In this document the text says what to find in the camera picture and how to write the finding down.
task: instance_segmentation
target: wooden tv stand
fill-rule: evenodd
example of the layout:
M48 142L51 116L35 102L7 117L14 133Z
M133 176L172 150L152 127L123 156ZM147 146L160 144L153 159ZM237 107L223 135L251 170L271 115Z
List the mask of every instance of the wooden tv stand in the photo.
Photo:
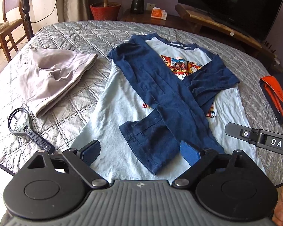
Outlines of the wooden tv stand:
M226 25L214 21L211 17L201 14L196 10L185 9L177 4L175 10L179 16L190 24L194 34L202 35L210 39L222 42L226 45L244 51L248 55L257 58L262 46L254 38L246 36Z

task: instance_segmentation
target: bed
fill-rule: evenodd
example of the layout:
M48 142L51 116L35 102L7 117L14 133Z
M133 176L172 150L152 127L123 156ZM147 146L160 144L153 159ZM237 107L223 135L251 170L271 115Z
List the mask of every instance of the bed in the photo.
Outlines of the bed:
M106 55L120 43L127 42L133 34L153 32L171 41L195 42L219 54L226 66L241 81L239 91L251 127L283 134L283 125L277 123L259 86L259 78L268 75L268 72L259 61L237 49L195 34L154 25L119 21L59 23L41 29L0 74L1 172L16 173L39 149L28 138L11 134L7 127L7 119L12 110L19 107L28 109L13 82L18 75L18 69L27 59L30 46L50 46L99 55L95 65L84 73L80 82L48 113L36 118L29 111L34 130L60 152L70 147L88 122L104 91L111 68L111 62ZM275 185L283 182L283 157L263 149L258 149L258 153L269 179Z

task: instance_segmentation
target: magnifying glass handle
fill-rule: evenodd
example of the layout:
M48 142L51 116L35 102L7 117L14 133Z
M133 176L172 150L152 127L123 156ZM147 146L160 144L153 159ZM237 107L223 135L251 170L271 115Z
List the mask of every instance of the magnifying glass handle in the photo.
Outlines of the magnifying glass handle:
M55 147L47 142L44 138L42 138L38 133L36 133L34 130L30 130L27 134L28 137L34 141L41 149L44 149L48 152L48 154L52 154L55 151Z

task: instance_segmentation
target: curtain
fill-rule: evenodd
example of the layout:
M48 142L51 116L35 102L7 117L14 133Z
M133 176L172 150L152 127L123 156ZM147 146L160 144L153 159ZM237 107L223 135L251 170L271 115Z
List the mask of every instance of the curtain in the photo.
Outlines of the curtain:
M88 0L64 0L64 20L89 20Z

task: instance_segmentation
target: orange box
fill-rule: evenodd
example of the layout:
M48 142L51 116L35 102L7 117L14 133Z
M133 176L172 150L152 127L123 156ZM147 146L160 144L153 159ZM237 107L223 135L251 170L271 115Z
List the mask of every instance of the orange box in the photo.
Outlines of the orange box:
M155 8L152 9L151 18L166 20L167 19L167 12L165 10L161 10L158 7L155 7Z

